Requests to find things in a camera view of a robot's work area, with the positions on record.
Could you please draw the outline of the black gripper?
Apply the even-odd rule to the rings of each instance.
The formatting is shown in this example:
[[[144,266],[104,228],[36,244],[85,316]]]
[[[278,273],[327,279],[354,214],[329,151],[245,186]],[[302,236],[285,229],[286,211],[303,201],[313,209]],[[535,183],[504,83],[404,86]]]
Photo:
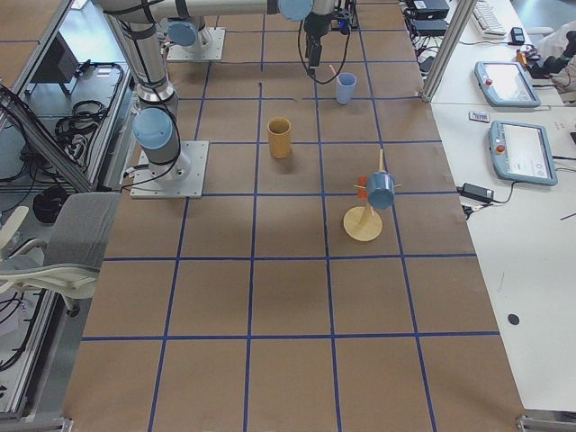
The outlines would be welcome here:
[[[306,59],[310,68],[317,68],[321,59],[321,38],[331,30],[333,13],[310,13],[304,20],[306,32]]]

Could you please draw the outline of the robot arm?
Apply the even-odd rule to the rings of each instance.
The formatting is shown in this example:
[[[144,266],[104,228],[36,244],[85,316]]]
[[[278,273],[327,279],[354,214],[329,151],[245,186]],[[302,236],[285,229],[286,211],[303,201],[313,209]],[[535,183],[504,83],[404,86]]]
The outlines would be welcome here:
[[[136,91],[145,108],[161,106],[168,114],[177,111],[176,91],[167,76],[166,61],[160,54],[157,25],[166,20],[183,28],[171,40],[181,46],[198,43],[205,30],[204,18],[212,15],[281,14],[300,24],[306,33],[306,50],[301,63],[314,80],[320,65],[321,38],[331,30],[337,8],[333,1],[101,1],[116,40],[121,45],[137,82]]]
[[[167,36],[172,42],[189,52],[207,50],[212,44],[212,35],[206,29],[203,16],[169,20]]]

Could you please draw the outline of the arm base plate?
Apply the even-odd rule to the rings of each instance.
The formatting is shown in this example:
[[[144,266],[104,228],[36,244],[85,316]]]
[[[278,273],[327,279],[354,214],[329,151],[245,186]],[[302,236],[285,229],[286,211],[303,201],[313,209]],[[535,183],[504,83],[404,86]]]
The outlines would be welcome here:
[[[134,199],[201,198],[210,142],[183,140],[178,160],[172,166],[150,164],[142,150],[139,163],[147,165],[134,176],[130,197]]]
[[[187,22],[172,22],[167,36],[170,48],[169,62],[209,62],[220,61],[226,30],[221,27],[204,27],[197,31]]]

